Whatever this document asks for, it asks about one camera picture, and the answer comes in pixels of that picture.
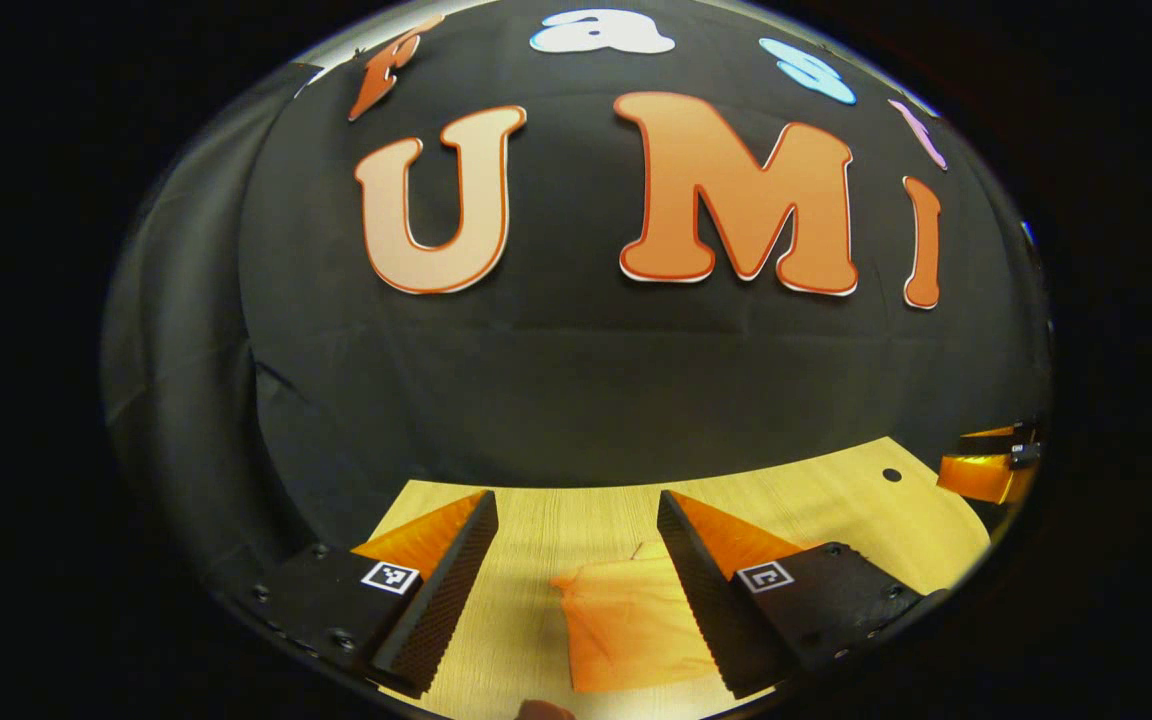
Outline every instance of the orange fabric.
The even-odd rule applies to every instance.
[[[717,673],[659,541],[635,559],[594,562],[550,581],[563,592],[573,689],[616,692]]]
[[[691,520],[691,528],[695,528],[700,541],[705,543],[705,550],[727,579],[732,579],[736,570],[803,551],[796,544],[783,541],[767,530],[746,523],[735,515],[728,515],[727,511],[718,510],[717,507],[677,492],[668,492],[679,501],[687,520]]]
[[[429,579],[444,555],[447,555],[447,548],[456,541],[456,533],[465,526],[471,511],[485,495],[486,491],[479,491],[473,495],[462,497],[456,502],[439,507],[438,510],[429,511],[388,533],[370,539],[351,552],[420,570],[420,578]]]

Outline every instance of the wooden table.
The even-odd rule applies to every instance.
[[[884,469],[901,479],[884,479]],[[478,488],[411,480],[372,537]],[[717,478],[616,488],[492,487],[500,528],[434,684],[418,702],[393,696],[463,720],[513,720],[523,700],[552,702],[579,720],[698,719],[759,697],[736,702],[717,673],[637,691],[573,691],[562,594],[550,579],[590,562],[627,560],[641,543],[658,541],[662,488],[801,547],[850,544],[924,594],[963,579],[990,544],[963,498],[937,487],[937,473],[889,438]]]

